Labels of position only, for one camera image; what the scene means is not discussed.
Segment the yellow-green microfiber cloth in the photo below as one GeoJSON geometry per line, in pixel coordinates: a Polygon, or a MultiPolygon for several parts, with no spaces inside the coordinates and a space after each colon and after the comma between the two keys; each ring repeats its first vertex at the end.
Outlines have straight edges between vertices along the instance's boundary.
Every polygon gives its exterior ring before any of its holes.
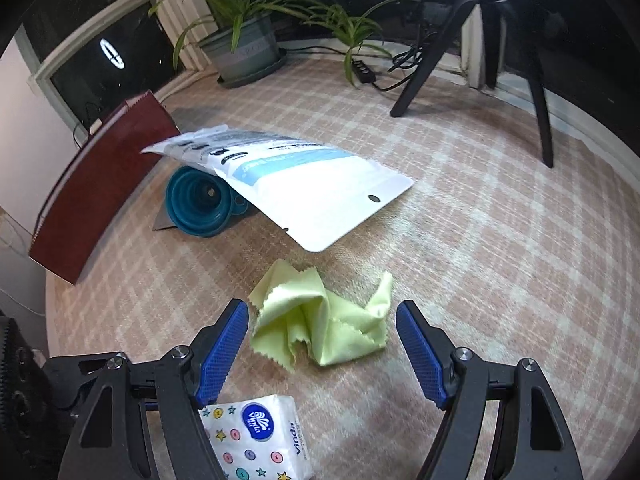
{"type": "Polygon", "coordinates": [[[386,347],[393,284],[392,274],[383,273],[369,302],[360,306],[327,289],[313,266],[299,271],[279,259],[248,296],[257,310],[250,346],[289,372],[300,344],[320,366],[380,351],[386,347]]]}

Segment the blue collapsible funnel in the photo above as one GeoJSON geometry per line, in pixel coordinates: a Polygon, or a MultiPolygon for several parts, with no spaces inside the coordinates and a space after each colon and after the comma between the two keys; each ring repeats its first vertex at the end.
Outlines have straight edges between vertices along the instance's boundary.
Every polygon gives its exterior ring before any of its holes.
{"type": "Polygon", "coordinates": [[[192,236],[213,237],[234,217],[245,214],[250,203],[221,177],[183,166],[168,180],[165,206],[178,230],[192,236]]]}

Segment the white plastic pouch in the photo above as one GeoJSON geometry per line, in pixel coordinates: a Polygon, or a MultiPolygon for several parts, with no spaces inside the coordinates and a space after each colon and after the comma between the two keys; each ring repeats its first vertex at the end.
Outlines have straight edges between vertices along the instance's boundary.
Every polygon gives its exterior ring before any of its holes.
{"type": "Polygon", "coordinates": [[[333,145],[227,125],[143,151],[221,177],[307,252],[330,247],[413,185],[401,172],[333,145]]]}

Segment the white tissue pack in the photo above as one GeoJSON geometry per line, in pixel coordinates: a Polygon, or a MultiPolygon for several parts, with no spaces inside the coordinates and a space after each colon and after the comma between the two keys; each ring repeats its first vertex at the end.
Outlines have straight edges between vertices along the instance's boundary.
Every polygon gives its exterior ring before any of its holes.
{"type": "Polygon", "coordinates": [[[198,411],[226,479],[311,479],[308,448],[292,396],[270,394],[198,411]]]}

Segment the grey foil sachet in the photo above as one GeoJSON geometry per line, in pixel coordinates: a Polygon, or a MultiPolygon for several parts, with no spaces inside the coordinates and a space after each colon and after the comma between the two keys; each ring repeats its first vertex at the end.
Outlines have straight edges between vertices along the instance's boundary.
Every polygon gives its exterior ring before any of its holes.
{"type": "Polygon", "coordinates": [[[175,229],[175,228],[176,228],[175,222],[173,222],[169,217],[166,205],[161,204],[160,209],[158,210],[158,213],[152,224],[152,230],[163,231],[163,230],[175,229]]]}

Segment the dark red storage box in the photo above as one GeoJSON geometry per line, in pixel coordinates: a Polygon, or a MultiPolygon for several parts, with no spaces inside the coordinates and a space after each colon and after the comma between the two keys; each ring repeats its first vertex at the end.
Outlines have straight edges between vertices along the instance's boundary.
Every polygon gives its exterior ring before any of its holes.
{"type": "Polygon", "coordinates": [[[142,150],[178,133],[152,92],[122,102],[55,182],[37,216],[29,257],[76,284],[105,230],[160,160],[142,150]]]}

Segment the black power strip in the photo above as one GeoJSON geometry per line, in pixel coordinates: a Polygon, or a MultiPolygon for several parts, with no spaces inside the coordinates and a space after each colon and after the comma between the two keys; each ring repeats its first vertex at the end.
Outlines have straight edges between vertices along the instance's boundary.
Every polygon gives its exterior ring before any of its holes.
{"type": "Polygon", "coordinates": [[[363,61],[352,60],[352,72],[356,75],[360,84],[376,83],[376,73],[363,61]]]}

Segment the potted spider plant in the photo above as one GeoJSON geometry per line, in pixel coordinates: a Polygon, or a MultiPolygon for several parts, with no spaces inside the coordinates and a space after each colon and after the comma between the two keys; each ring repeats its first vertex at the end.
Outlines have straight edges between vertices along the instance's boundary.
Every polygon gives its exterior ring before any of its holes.
{"type": "MultiPolygon", "coordinates": [[[[149,10],[149,14],[157,14],[165,1],[167,0],[158,0],[149,10]]],[[[201,48],[219,42],[222,54],[235,56],[254,44],[250,36],[265,40],[265,49],[250,51],[247,57],[240,61],[242,65],[246,65],[250,60],[258,63],[245,75],[247,78],[253,77],[280,62],[280,50],[271,23],[271,15],[280,13],[292,16],[306,26],[320,26],[332,32],[333,37],[346,47],[343,52],[344,74],[348,82],[353,82],[352,62],[354,55],[361,49],[378,51],[386,58],[392,56],[386,49],[368,41],[381,30],[380,24],[371,18],[371,15],[389,4],[417,1],[382,0],[363,14],[352,16],[339,3],[329,4],[321,0],[205,0],[209,5],[209,14],[186,25],[174,45],[172,62],[178,63],[180,53],[186,45],[186,36],[192,29],[214,23],[218,29],[198,43],[201,48]]]]}

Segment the black tripod stand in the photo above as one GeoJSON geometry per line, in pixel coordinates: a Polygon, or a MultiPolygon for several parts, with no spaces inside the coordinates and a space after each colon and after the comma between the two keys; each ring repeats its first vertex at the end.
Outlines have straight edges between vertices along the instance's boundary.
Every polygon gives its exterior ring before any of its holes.
{"type": "Polygon", "coordinates": [[[537,118],[541,159],[547,167],[551,168],[554,166],[553,141],[548,104],[544,94],[544,72],[536,44],[530,39],[529,33],[521,24],[509,0],[456,0],[447,14],[442,29],[436,35],[434,42],[427,47],[426,53],[390,110],[390,116],[400,117],[405,114],[475,8],[480,8],[485,82],[489,89],[494,90],[497,87],[502,40],[511,37],[514,44],[521,49],[521,56],[525,62],[524,77],[529,85],[537,118]]]}

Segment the white window frame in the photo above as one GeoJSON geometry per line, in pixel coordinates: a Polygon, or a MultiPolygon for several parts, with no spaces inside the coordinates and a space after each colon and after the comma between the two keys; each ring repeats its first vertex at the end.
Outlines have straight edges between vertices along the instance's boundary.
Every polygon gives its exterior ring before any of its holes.
{"type": "MultiPolygon", "coordinates": [[[[114,25],[126,14],[142,6],[142,4],[149,2],[156,3],[157,0],[116,0],[69,34],[43,61],[38,60],[32,43],[27,37],[24,25],[18,28],[14,40],[30,71],[29,87],[32,88],[33,92],[38,92],[47,99],[50,107],[53,108],[67,128],[73,129],[77,126],[84,128],[84,126],[81,125],[80,119],[64,102],[60,92],[52,84],[51,76],[81,48],[85,47],[88,42],[96,38],[102,39],[104,30],[114,25]]],[[[185,9],[176,2],[163,3],[162,7],[158,9],[158,16],[160,17],[160,24],[163,25],[172,44],[176,43],[183,27],[188,24],[188,18],[198,18],[198,14],[204,12],[204,10],[204,4],[195,4],[193,2],[186,3],[185,9]]],[[[186,69],[186,73],[179,75],[175,82],[168,82],[158,90],[157,96],[161,99],[166,99],[173,93],[186,88],[186,81],[196,81],[194,74],[199,72],[206,73],[212,70],[209,68],[210,62],[206,55],[196,45],[198,39],[203,35],[206,36],[206,34],[208,34],[206,26],[200,26],[198,29],[194,28],[190,31],[189,41],[193,41],[193,44],[186,43],[180,53],[180,60],[186,69]]]]}

